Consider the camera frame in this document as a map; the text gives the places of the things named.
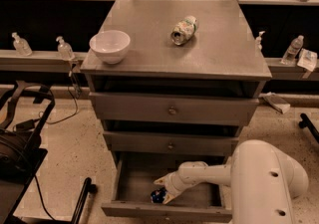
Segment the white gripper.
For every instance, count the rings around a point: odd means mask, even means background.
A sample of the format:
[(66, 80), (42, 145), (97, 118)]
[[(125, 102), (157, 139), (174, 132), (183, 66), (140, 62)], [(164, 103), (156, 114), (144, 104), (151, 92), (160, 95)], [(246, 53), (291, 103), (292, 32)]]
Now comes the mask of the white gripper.
[(167, 194), (163, 198), (163, 204), (169, 204), (186, 191), (186, 184), (176, 171), (155, 180), (154, 184), (164, 186), (167, 190)]

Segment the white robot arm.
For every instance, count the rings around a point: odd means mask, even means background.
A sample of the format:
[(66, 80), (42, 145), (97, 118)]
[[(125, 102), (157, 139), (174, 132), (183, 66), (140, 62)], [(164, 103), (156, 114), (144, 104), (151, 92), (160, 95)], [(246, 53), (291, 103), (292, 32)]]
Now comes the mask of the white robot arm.
[(309, 178), (297, 160), (252, 139), (236, 147), (228, 164), (182, 163), (155, 181), (151, 201), (167, 204), (200, 183), (231, 189), (231, 224), (296, 224), (292, 200), (306, 193)]

